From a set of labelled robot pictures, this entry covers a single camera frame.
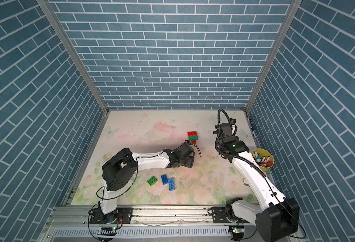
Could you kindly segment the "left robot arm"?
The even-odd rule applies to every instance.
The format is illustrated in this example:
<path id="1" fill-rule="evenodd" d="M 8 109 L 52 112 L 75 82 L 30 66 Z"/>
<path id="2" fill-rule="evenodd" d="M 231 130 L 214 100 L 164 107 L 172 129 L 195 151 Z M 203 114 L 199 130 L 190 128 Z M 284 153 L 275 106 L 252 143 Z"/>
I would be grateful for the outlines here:
<path id="1" fill-rule="evenodd" d="M 118 198 L 128 192 L 121 191 L 127 186 L 131 178 L 137 177 L 138 172 L 154 168 L 192 168 L 195 159 L 195 150 L 191 142 L 184 143 L 175 149 L 164 149 L 156 153 L 136 153 L 124 148 L 110 158 L 102 166 L 104 183 L 96 192 L 99 198 L 98 205 L 89 213 L 96 223 L 113 223 L 119 216 Z"/>

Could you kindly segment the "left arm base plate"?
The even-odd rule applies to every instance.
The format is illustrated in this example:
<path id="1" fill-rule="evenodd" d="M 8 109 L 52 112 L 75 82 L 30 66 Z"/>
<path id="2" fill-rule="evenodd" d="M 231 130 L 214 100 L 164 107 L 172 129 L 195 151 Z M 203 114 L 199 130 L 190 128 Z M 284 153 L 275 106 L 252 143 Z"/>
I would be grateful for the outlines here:
<path id="1" fill-rule="evenodd" d="M 132 219 L 132 207 L 118 207 L 115 211 L 103 214 L 100 207 L 89 211 L 89 224 L 129 224 Z"/>

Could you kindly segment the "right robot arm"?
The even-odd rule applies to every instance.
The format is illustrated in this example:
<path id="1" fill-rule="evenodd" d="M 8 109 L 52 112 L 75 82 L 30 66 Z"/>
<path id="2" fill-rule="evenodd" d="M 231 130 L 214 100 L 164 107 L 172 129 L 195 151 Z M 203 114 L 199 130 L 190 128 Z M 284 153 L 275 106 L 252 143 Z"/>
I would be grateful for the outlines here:
<path id="1" fill-rule="evenodd" d="M 215 126 L 215 149 L 244 176 L 258 201 L 253 205 L 243 198 L 227 201 L 227 218 L 233 222 L 246 220 L 254 225 L 265 242 L 275 242 L 298 231 L 299 204 L 288 199 L 268 179 L 257 165 L 243 141 L 236 136 L 232 120 Z"/>

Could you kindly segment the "green long lego brick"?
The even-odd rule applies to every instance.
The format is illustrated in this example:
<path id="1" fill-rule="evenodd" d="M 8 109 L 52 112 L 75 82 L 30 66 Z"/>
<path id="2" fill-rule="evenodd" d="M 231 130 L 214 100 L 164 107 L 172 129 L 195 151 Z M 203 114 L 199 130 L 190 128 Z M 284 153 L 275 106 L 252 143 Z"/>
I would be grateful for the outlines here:
<path id="1" fill-rule="evenodd" d="M 188 138 L 190 142 L 196 142 L 198 140 L 198 135 L 189 135 Z"/>

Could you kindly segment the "light blue lego brick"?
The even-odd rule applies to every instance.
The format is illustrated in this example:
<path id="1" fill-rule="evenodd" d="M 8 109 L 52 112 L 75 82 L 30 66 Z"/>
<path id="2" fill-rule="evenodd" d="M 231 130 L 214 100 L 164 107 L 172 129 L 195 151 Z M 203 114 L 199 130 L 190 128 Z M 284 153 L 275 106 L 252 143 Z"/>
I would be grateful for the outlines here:
<path id="1" fill-rule="evenodd" d="M 168 178 L 168 189 L 170 191 L 174 191 L 175 190 L 175 182 L 174 182 L 174 178 Z"/>

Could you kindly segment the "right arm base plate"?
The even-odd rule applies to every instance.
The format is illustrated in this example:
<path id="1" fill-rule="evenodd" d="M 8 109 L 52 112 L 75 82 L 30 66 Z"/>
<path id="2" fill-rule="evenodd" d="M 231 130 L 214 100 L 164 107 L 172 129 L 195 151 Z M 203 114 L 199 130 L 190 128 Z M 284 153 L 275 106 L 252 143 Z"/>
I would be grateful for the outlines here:
<path id="1" fill-rule="evenodd" d="M 242 218 L 232 218 L 225 209 L 225 207 L 211 207 L 207 210 L 207 213 L 212 218 L 213 223 L 248 223 L 247 220 Z"/>

